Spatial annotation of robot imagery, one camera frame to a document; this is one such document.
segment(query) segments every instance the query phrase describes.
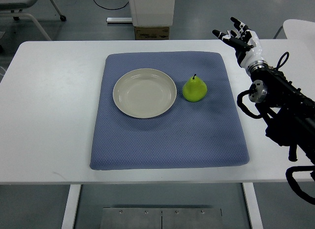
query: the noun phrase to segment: white plate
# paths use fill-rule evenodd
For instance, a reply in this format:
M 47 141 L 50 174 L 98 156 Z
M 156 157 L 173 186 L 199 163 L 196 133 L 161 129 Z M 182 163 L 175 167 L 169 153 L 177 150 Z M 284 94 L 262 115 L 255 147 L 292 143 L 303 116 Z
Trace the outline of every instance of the white plate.
M 115 105 L 135 118 L 152 118 L 166 112 L 176 98 L 174 81 L 159 70 L 143 68 L 128 72 L 115 84 Z

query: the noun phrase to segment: table leg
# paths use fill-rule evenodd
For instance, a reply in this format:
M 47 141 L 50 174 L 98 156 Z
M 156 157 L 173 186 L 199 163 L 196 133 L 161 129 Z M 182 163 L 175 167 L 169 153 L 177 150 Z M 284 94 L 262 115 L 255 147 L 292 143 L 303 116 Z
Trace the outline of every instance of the table leg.
M 80 196 L 81 185 L 70 185 L 67 204 L 64 211 L 62 229 L 73 229 Z
M 253 183 L 243 183 L 243 190 L 252 229 L 263 229 Z

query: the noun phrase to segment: green pear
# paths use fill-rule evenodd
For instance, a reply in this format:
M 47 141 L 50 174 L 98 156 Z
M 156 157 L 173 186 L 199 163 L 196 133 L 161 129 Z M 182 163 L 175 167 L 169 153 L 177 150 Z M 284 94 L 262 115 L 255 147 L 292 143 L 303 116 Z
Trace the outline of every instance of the green pear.
M 196 74 L 183 86 L 183 96 L 190 102 L 197 102 L 206 96 L 207 85 Z

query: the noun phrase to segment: white table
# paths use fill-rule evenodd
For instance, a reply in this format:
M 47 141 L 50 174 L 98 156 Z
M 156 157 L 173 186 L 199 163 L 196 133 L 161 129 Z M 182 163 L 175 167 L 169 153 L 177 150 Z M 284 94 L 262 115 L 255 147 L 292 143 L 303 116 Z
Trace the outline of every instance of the white table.
M 293 85 L 315 99 L 315 62 L 296 40 L 262 40 L 265 58 L 276 65 L 289 51 L 282 68 Z M 239 68 L 234 49 L 219 40 L 53 41 L 25 42 L 0 83 L 0 184 L 71 184 L 63 229 L 72 228 L 80 184 L 146 182 L 242 182 L 253 228 L 262 228 L 251 182 L 285 181 L 293 165 L 310 165 L 298 149 L 297 163 L 288 148 L 265 137 L 266 124 L 239 108 L 250 161 L 243 166 L 190 169 L 95 171 L 90 156 L 102 74 L 114 53 L 209 51 L 222 55 L 233 96 L 252 83 Z M 244 99 L 252 111 L 253 103 Z M 309 174 L 297 175 L 310 181 Z

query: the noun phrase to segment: black robotic arm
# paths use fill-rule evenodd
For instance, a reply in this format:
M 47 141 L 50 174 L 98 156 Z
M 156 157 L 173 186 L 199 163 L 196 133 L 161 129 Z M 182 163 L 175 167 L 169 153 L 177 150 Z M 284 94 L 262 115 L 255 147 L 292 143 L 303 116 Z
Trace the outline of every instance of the black robotic arm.
M 247 25 L 231 17 L 236 31 L 224 34 L 213 30 L 212 33 L 227 45 L 235 49 L 235 55 L 240 67 L 251 77 L 251 87 L 240 93 L 238 106 L 252 118 L 263 120 L 267 124 L 266 136 L 280 146 L 289 146 L 289 160 L 297 161 L 297 146 L 315 164 L 315 102 L 303 95 L 287 81 L 279 68 L 289 57 L 286 52 L 279 60 L 277 67 L 268 65 L 262 56 L 262 47 L 256 33 Z M 251 113 L 243 104 L 243 96 L 248 95 L 259 111 L 259 115 Z M 277 107 L 276 113 L 271 108 Z M 305 201 L 315 204 L 315 198 L 301 190 L 293 178 L 297 171 L 311 171 L 315 181 L 315 166 L 293 166 L 286 171 L 286 178 L 294 192 Z

